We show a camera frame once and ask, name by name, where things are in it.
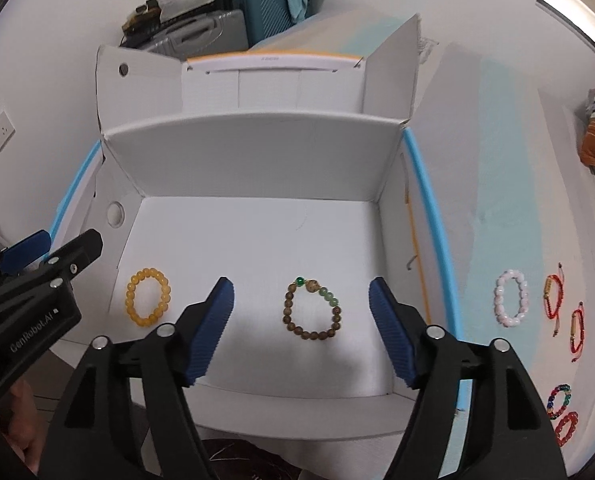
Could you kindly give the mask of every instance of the screw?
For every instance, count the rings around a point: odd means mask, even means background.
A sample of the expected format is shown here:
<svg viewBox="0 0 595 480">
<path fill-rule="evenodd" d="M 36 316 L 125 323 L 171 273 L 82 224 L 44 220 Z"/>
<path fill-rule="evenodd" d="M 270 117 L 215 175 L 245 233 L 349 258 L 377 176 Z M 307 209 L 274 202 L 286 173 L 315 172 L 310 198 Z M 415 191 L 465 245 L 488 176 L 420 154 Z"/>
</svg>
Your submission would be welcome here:
<svg viewBox="0 0 595 480">
<path fill-rule="evenodd" d="M 446 332 L 440 326 L 431 325 L 426 329 L 426 335 L 433 339 L 442 339 L 446 335 Z"/>
<path fill-rule="evenodd" d="M 175 326 L 172 325 L 171 323 L 164 323 L 163 325 L 160 325 L 158 327 L 158 330 L 156 331 L 156 333 L 160 337 L 172 336 L 175 333 Z"/>
<path fill-rule="evenodd" d="M 500 352 L 508 352 L 511 349 L 511 345 L 506 339 L 496 339 L 493 342 L 493 346 Z"/>
<path fill-rule="evenodd" d="M 91 346 L 96 350 L 102 350 L 105 346 L 109 343 L 109 339 L 106 336 L 98 335 L 93 341 L 91 341 Z"/>
</svg>

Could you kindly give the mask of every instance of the bracelet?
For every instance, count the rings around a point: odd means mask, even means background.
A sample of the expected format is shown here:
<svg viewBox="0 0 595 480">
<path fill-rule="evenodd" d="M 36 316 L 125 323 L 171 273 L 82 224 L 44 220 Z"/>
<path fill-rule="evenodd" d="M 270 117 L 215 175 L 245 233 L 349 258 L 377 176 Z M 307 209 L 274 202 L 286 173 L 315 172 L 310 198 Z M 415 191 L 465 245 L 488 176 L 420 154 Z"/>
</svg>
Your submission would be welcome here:
<svg viewBox="0 0 595 480">
<path fill-rule="evenodd" d="M 555 320 L 555 330 L 553 331 L 553 337 L 560 331 L 560 308 L 564 301 L 564 269 L 562 264 L 557 264 L 557 274 L 549 274 L 544 282 L 544 308 L 546 310 L 546 317 L 548 319 Z M 551 308 L 551 287 L 553 282 L 557 283 L 557 302 L 555 303 L 555 310 Z"/>
<path fill-rule="evenodd" d="M 577 426 L 578 420 L 579 418 L 577 412 L 569 412 L 566 415 L 564 415 L 564 418 L 559 422 L 559 424 L 555 428 L 555 437 L 557 439 L 557 445 L 559 447 L 562 447 L 571 439 L 573 433 L 575 432 L 575 426 Z M 564 429 L 567 422 L 571 423 L 571 425 L 569 426 L 569 431 L 566 432 L 566 435 L 564 435 L 563 438 L 560 438 L 560 434 L 562 433 L 562 430 Z"/>
<path fill-rule="evenodd" d="M 136 297 L 136 286 L 139 282 L 144 281 L 146 278 L 155 278 L 158 280 L 162 287 L 162 296 L 158 306 L 153 310 L 148 317 L 140 317 L 136 313 L 134 300 Z M 131 276 L 131 280 L 127 285 L 127 299 L 124 304 L 127 306 L 127 314 L 138 326 L 151 326 L 158 322 L 164 313 L 169 310 L 169 301 L 171 301 L 171 287 L 169 286 L 169 280 L 164 277 L 164 274 L 157 269 L 151 267 L 150 269 L 142 269 Z"/>
<path fill-rule="evenodd" d="M 513 278 L 517 282 L 517 286 L 519 286 L 519 310 L 515 316 L 509 317 L 504 310 L 504 283 Z M 519 270 L 507 270 L 498 278 L 493 304 L 495 305 L 495 316 L 498 323 L 504 325 L 506 328 L 517 326 L 521 323 L 529 311 L 529 284 L 524 280 L 524 275 Z"/>
<path fill-rule="evenodd" d="M 575 346 L 575 333 L 577 332 L 577 320 L 580 320 L 580 343 Z M 581 357 L 581 351 L 584 348 L 584 304 L 580 301 L 580 305 L 571 314 L 571 353 L 575 357 L 571 360 L 572 363 Z"/>
<path fill-rule="evenodd" d="M 553 402 L 555 400 L 555 396 L 559 392 L 564 392 L 564 402 L 562 403 L 562 407 L 559 410 L 553 412 Z M 571 402 L 571 387 L 568 384 L 560 384 L 559 386 L 556 386 L 551 392 L 551 395 L 548 397 L 548 402 L 546 403 L 546 413 L 548 413 L 548 418 L 551 420 L 559 418 L 559 416 L 562 415 L 562 413 L 564 413 L 569 407 L 569 402 Z"/>
<path fill-rule="evenodd" d="M 291 313 L 293 312 L 293 297 L 296 293 L 296 290 L 298 290 L 298 287 L 303 285 L 306 285 L 306 290 L 309 292 L 319 292 L 320 296 L 324 298 L 324 301 L 331 305 L 333 312 L 333 323 L 327 332 L 308 332 L 301 326 L 296 326 L 296 324 L 292 322 Z M 317 280 L 305 280 L 302 278 L 302 276 L 300 276 L 289 285 L 289 291 L 286 293 L 284 301 L 284 317 L 282 318 L 282 322 L 287 326 L 287 330 L 289 332 L 301 336 L 301 338 L 304 340 L 311 339 L 311 341 L 315 341 L 316 339 L 319 339 L 324 341 L 325 339 L 334 337 L 335 332 L 340 330 L 341 308 L 339 305 L 340 301 L 334 297 L 333 293 L 329 292 L 329 290 L 324 286 L 320 286 Z"/>
</svg>

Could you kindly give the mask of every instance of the electrical outlet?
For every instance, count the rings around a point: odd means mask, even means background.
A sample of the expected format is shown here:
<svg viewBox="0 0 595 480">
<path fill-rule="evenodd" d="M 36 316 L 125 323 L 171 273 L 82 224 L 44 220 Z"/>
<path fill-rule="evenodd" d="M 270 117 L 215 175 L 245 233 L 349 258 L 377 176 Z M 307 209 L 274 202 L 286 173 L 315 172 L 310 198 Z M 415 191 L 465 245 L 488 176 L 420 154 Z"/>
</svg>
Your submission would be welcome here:
<svg viewBox="0 0 595 480">
<path fill-rule="evenodd" d="M 11 138 L 11 136 L 15 133 L 15 128 L 11 124 L 11 120 L 9 119 L 6 112 L 2 112 L 0 114 L 0 152 L 6 142 Z"/>
</svg>

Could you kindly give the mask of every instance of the hand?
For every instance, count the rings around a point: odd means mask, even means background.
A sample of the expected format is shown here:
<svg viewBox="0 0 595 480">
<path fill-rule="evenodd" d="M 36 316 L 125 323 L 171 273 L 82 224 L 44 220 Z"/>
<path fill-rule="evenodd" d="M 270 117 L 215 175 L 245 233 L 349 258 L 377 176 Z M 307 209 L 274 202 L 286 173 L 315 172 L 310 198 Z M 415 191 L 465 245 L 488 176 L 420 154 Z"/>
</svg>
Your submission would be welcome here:
<svg viewBox="0 0 595 480">
<path fill-rule="evenodd" d="M 35 407 L 33 391 L 24 379 L 11 386 L 13 416 L 4 437 L 26 466 L 38 473 L 40 456 L 47 437 L 47 425 Z"/>
</svg>

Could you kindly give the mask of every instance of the round hole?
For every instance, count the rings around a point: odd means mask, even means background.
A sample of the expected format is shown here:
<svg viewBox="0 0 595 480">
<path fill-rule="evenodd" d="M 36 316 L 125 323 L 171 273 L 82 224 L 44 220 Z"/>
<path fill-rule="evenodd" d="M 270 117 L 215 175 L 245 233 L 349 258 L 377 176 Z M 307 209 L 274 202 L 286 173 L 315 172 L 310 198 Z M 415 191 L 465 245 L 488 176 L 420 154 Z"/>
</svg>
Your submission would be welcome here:
<svg viewBox="0 0 595 480">
<path fill-rule="evenodd" d="M 111 202 L 106 210 L 106 218 L 114 229 L 124 224 L 124 208 L 120 202 Z"/>
</svg>

